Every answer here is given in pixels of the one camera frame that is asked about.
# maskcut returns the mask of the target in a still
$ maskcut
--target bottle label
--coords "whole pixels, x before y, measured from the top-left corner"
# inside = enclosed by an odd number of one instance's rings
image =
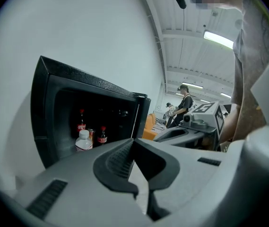
[[[82,149],[82,148],[80,148],[80,147],[78,147],[78,146],[76,146],[76,149],[77,149],[77,152],[85,151],[85,150],[88,150],[88,149],[92,149],[92,144],[91,144],[91,146],[89,146],[87,149]]]
[[[84,130],[86,128],[86,124],[78,124],[78,132]]]
[[[97,137],[97,141],[100,142],[100,143],[106,143],[107,142],[107,137],[105,138],[100,138],[100,137]]]

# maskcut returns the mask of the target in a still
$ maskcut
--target ceiling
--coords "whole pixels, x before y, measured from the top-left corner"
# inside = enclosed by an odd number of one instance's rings
[[[230,102],[220,93],[232,94],[233,51],[204,39],[203,33],[209,30],[235,41],[242,14],[236,9],[197,9],[189,0],[185,10],[175,0],[146,1],[162,52],[166,92],[175,95],[178,86],[187,82],[204,87],[189,87],[191,94],[199,99]]]

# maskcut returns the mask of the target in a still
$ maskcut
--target person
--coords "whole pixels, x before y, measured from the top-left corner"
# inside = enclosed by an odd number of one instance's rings
[[[176,115],[176,118],[174,121],[169,125],[169,129],[176,127],[180,124],[181,120],[183,120],[184,114],[188,113],[189,108],[193,105],[193,100],[189,94],[189,88],[187,85],[181,85],[179,87],[180,93],[183,95],[183,99],[181,104],[178,106],[178,110],[174,111],[170,114],[170,117],[174,117]]]
[[[171,103],[167,103],[166,107],[169,108],[168,112],[173,113],[175,111],[175,107]],[[169,117],[166,127],[168,128],[172,122],[173,117]]]
[[[251,87],[269,63],[269,11],[260,0],[193,0],[209,7],[234,8],[243,15],[242,29],[234,42],[233,110],[225,120],[220,143],[243,140],[265,125]]]

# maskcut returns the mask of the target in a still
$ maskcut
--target mini fridge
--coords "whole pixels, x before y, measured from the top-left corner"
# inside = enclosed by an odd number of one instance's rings
[[[110,143],[142,137],[150,102],[145,94],[41,56],[32,83],[31,122],[45,168],[76,153],[80,109],[96,134],[101,125],[106,127]]]

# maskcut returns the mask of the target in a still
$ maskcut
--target bottle cap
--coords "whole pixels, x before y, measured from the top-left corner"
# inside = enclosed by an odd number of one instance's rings
[[[89,131],[87,131],[87,130],[81,130],[79,132],[79,137],[81,139],[88,139],[89,138]]]

